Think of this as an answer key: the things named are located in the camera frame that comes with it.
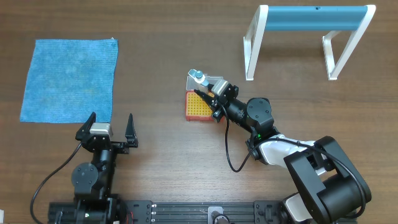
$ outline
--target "blue cloth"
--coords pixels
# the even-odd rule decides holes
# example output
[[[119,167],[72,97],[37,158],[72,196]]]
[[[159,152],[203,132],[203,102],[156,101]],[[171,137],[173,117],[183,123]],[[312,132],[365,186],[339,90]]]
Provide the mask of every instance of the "blue cloth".
[[[110,122],[118,41],[36,40],[20,120]]]

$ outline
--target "wooden tabletop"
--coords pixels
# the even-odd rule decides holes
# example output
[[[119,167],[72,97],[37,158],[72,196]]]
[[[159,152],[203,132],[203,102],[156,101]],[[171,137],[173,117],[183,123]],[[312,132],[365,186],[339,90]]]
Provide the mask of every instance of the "wooden tabletop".
[[[243,36],[258,5],[365,5],[376,14],[337,81],[328,81],[326,32],[266,32],[253,82],[244,79]],[[92,0],[0,2],[0,209],[5,222],[32,223],[29,203],[41,181],[74,150],[81,124],[21,123],[25,81],[36,39],[119,40],[112,126],[124,140],[129,113],[139,148],[117,159],[113,193],[155,202],[281,200],[297,190],[286,169],[252,159],[232,172],[225,122],[185,121],[191,68],[224,76],[238,98],[266,97],[278,130],[289,138],[333,136],[369,184],[373,199],[360,223],[396,223],[398,210],[398,2]],[[349,34],[333,39],[335,55]],[[237,167],[245,130],[232,125]],[[35,213],[71,202],[72,170],[92,155],[82,149],[43,187]]]

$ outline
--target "white bracket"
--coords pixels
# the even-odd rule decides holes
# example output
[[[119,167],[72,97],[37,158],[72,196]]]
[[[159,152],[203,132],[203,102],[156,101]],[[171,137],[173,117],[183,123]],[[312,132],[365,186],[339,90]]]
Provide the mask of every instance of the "white bracket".
[[[340,74],[341,69],[343,69],[344,65],[346,64],[347,60],[353,50],[356,47],[356,44],[361,39],[362,35],[365,33],[366,28],[368,27],[369,23],[371,22],[374,12],[376,11],[375,5],[367,5],[368,11],[366,11],[365,16],[363,17],[359,27],[356,31],[352,31],[351,35],[348,39],[347,45],[344,48],[343,53],[340,56],[340,59],[337,61],[335,65],[335,59],[333,57],[333,50],[331,48],[331,39],[334,38],[340,31],[330,31],[327,35],[322,37],[323,43],[323,52],[325,53],[325,62],[326,62],[326,70],[328,72],[328,79],[329,80],[337,80],[338,74]]]
[[[368,10],[358,26],[356,31],[352,31],[349,37],[348,43],[341,54],[340,59],[335,65],[333,58],[333,51],[331,48],[331,39],[336,36],[340,31],[333,30],[326,36],[322,37],[323,51],[325,53],[326,69],[328,72],[329,80],[336,80],[341,69],[344,67],[349,56],[353,52],[356,44],[361,39],[370,21],[373,18],[374,12],[376,11],[375,5],[367,5]],[[254,70],[256,69],[257,59],[260,52],[262,36],[264,35],[268,16],[268,6],[261,5],[258,7],[254,14],[253,20],[250,23],[249,29],[246,35],[243,37],[244,47],[244,67],[246,74],[246,81],[254,80]]]

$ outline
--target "yellow grid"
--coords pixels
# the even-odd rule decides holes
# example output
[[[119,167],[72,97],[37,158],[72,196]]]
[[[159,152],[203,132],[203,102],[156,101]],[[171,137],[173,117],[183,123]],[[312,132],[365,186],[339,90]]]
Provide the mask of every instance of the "yellow grid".
[[[195,92],[187,93],[187,115],[190,116],[211,116],[212,111],[209,106]]]

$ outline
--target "robotic arm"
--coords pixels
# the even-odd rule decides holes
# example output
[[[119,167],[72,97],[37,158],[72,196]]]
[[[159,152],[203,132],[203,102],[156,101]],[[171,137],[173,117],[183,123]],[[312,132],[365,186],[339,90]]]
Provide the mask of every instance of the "robotic arm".
[[[329,136],[317,141],[286,138],[274,126],[267,98],[243,103],[236,99],[239,88],[226,80],[207,87],[214,97],[199,90],[195,93],[211,108],[213,119],[219,122],[225,116],[251,133],[246,145],[255,160],[289,170],[298,192],[282,201],[286,223],[311,219],[333,223],[363,213],[371,200],[370,189],[336,140]],[[322,182],[319,175],[332,170],[337,174]],[[358,207],[358,213],[348,215]]]

